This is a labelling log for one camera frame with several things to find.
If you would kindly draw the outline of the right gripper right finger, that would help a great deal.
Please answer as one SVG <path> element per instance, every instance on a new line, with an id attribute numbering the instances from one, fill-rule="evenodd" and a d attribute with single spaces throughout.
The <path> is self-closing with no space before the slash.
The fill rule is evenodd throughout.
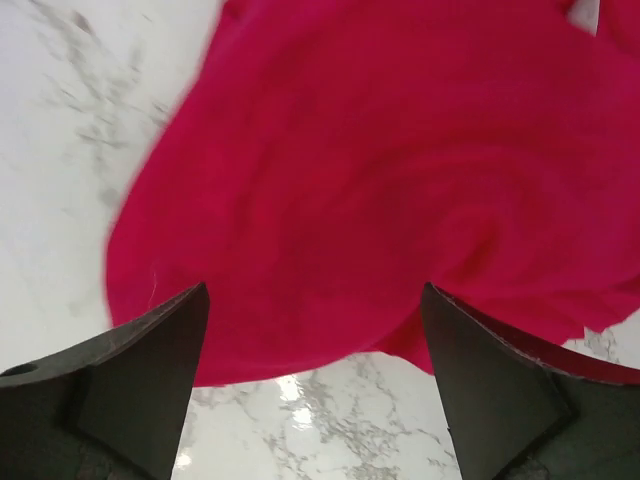
<path id="1" fill-rule="evenodd" d="M 425 286 L 422 319 L 465 480 L 639 476 L 639 372 Z"/>

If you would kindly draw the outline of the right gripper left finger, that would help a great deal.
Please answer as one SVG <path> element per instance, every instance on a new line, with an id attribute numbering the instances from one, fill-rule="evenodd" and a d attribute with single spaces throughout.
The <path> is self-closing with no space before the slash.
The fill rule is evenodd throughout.
<path id="1" fill-rule="evenodd" d="M 4 479 L 168 479 L 208 321 L 204 285 L 1 374 Z"/>

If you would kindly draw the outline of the crimson t shirt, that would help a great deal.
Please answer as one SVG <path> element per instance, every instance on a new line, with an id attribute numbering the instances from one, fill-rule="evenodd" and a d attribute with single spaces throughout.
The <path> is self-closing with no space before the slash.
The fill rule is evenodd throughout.
<path id="1" fill-rule="evenodd" d="M 556 344 L 639 307 L 639 5 L 228 1 L 118 215 L 114 325 L 204 283 L 196 384 L 431 361 L 434 284 Z"/>

